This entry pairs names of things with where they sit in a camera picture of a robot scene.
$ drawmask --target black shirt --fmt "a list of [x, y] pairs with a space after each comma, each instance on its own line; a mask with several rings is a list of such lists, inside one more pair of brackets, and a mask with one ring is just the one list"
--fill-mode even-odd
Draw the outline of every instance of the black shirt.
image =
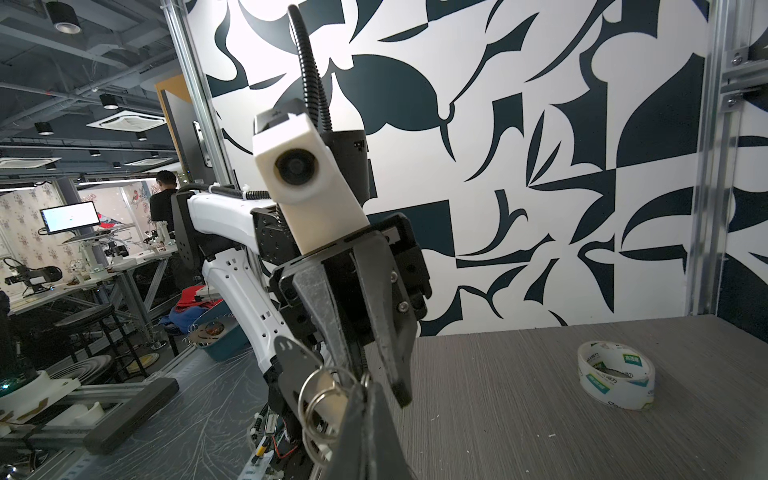
[[153, 222], [168, 222], [168, 231], [174, 231], [174, 213], [170, 208], [170, 196], [176, 193], [175, 188], [169, 188], [152, 195], [149, 199], [149, 212]]

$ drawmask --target person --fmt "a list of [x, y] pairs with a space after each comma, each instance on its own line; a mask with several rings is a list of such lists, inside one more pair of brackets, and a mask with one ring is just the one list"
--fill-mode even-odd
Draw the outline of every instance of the person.
[[168, 170], [160, 170], [155, 177], [160, 191], [149, 199], [149, 211], [153, 222], [168, 222], [168, 231], [174, 231], [174, 214], [170, 208], [170, 197], [176, 193], [176, 175]]

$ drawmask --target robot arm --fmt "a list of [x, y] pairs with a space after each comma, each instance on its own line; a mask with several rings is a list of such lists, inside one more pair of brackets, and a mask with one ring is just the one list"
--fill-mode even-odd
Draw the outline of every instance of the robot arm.
[[[272, 200], [248, 200], [248, 194], [222, 187], [192, 186], [208, 191], [180, 191], [173, 207], [179, 252], [202, 271], [243, 327], [270, 386], [270, 407], [283, 416], [286, 429], [290, 423], [298, 428], [297, 398], [322, 369], [322, 363], [308, 366], [276, 346], [294, 345], [310, 356], [322, 343], [332, 364], [351, 373], [347, 383], [357, 384], [369, 375], [363, 347], [374, 341], [395, 398], [408, 405], [417, 320], [432, 293], [410, 223], [397, 214], [369, 224], [305, 114], [260, 132], [253, 143], [282, 214]], [[278, 227], [282, 221], [289, 233]], [[249, 252], [257, 262], [249, 262]], [[260, 258], [279, 264], [268, 287], [261, 281]], [[333, 384], [329, 376], [327, 383]], [[322, 384], [318, 380], [310, 389], [317, 393]], [[362, 398], [353, 385], [347, 387]], [[303, 398], [310, 397], [311, 392]], [[347, 418], [346, 400], [316, 409], [334, 431]], [[294, 429], [292, 437], [298, 435]]]
[[[257, 116], [254, 162], [269, 192], [182, 187], [172, 200], [179, 253], [231, 308], [269, 386], [270, 408], [294, 442], [303, 440], [300, 452], [327, 468], [326, 478], [407, 478], [363, 347], [376, 342], [387, 383], [408, 405], [429, 274], [405, 216], [371, 225], [363, 213], [365, 133], [332, 131], [299, 9], [291, 5], [288, 14], [306, 105]], [[261, 259], [278, 265], [268, 286]]]

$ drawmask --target ceiling air conditioner vent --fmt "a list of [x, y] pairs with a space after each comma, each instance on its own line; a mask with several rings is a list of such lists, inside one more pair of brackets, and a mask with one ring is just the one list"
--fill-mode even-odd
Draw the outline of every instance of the ceiling air conditioner vent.
[[130, 162], [129, 164], [125, 164], [125, 167], [151, 167], [152, 165], [159, 165], [164, 164], [167, 161], [175, 160], [173, 157], [164, 157], [164, 158], [145, 158], [143, 160], [136, 160], [135, 162]]
[[165, 117], [123, 110], [101, 120], [96, 120], [88, 124], [88, 126], [107, 130], [147, 131], [163, 124], [165, 124]]
[[60, 159], [61, 157], [0, 157], [0, 168], [37, 168]]

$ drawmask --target metal ring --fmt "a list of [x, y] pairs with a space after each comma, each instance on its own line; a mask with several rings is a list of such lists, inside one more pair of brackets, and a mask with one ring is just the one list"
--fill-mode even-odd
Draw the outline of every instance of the metal ring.
[[[343, 389], [340, 389], [338, 386], [334, 385], [327, 389], [320, 390], [314, 397], [312, 397], [312, 400], [310, 401], [309, 405], [306, 407], [306, 410], [303, 412], [305, 417], [304, 420], [308, 420], [311, 418], [312, 414], [315, 412], [315, 408], [322, 402], [329, 393], [335, 393], [338, 396], [344, 396], [347, 395], [347, 398], [349, 398], [349, 393], [346, 392]], [[336, 440], [339, 439], [339, 435], [328, 435], [326, 433], [318, 432], [317, 429], [306, 429], [307, 435], [310, 436], [312, 440], [315, 441], [317, 444], [324, 444], [328, 446], [334, 446], [336, 444]]]
[[[330, 368], [326, 368], [325, 366], [322, 366], [322, 367], [318, 368], [317, 370], [315, 370], [314, 372], [310, 373], [310, 375], [308, 377], [306, 377], [306, 380], [304, 380], [304, 384], [301, 385], [301, 390], [299, 391], [299, 398], [296, 401], [297, 410], [298, 410], [298, 413], [299, 413], [299, 415], [298, 415], [299, 416], [299, 422], [301, 423], [301, 426], [302, 426], [303, 429], [306, 429], [306, 422], [304, 422], [304, 419], [302, 419], [302, 416], [300, 414], [303, 411], [303, 404], [304, 404], [303, 399], [304, 399], [304, 392], [306, 391], [306, 386], [310, 384], [310, 381], [312, 380], [312, 378], [314, 378], [315, 375], [317, 375], [319, 372], [323, 372], [323, 371], [324, 372], [328, 372], [329, 374], [344, 373], [349, 378], [351, 378], [354, 382], [357, 382], [357, 379], [355, 378], [355, 376], [349, 370], [347, 370], [347, 369], [345, 369], [344, 367], [341, 367], [341, 366], [334, 366], [334, 367], [330, 367]], [[333, 381], [333, 385], [335, 385], [336, 384], [336, 380], [333, 377], [331, 377], [331, 380]]]
[[[347, 388], [345, 388], [340, 381], [337, 382], [336, 379], [334, 379], [331, 376], [331, 382], [332, 382], [331, 386], [329, 388], [320, 390], [318, 393], [316, 393], [311, 398], [305, 410], [303, 408], [303, 405], [304, 405], [304, 392], [306, 391], [306, 386], [310, 384], [312, 379], [318, 373], [323, 371], [328, 372], [330, 375], [332, 375], [333, 373], [337, 373], [337, 374], [343, 373], [347, 375], [350, 379], [352, 379], [353, 382], [357, 382], [357, 378], [355, 378], [355, 376], [348, 369], [345, 369], [344, 367], [334, 366], [334, 367], [326, 368], [325, 366], [321, 366], [314, 372], [310, 373], [310, 375], [306, 377], [306, 380], [304, 380], [304, 384], [301, 385], [301, 390], [299, 391], [299, 398], [296, 401], [296, 410], [298, 413], [298, 415], [296, 416], [299, 417], [299, 423], [301, 424], [301, 427], [302, 427], [302, 432], [301, 432], [302, 442], [304, 443], [304, 446], [306, 448], [307, 455], [310, 456], [312, 461], [315, 462], [317, 465], [326, 467], [328, 462], [320, 456], [319, 445], [326, 445], [330, 449], [330, 447], [333, 446], [333, 444], [336, 442], [338, 435], [336, 437], [331, 437], [329, 435], [325, 435], [323, 433], [317, 432], [316, 429], [313, 429], [313, 431], [310, 432], [310, 429], [308, 428], [310, 413], [314, 412], [315, 408], [317, 408], [319, 403], [322, 402], [329, 393], [334, 392], [334, 393], [337, 393], [338, 395], [346, 394], [347, 398], [349, 398], [349, 395], [351, 394], [351, 392]], [[313, 448], [310, 446], [310, 443], [315, 444], [315, 447], [317, 447], [317, 452], [313, 450]]]

